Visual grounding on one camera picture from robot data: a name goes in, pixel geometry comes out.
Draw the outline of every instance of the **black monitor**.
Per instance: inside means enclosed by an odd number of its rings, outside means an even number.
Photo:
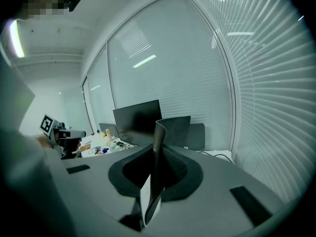
[[[133,145],[153,143],[156,121],[162,119],[159,100],[113,110],[119,138]]]

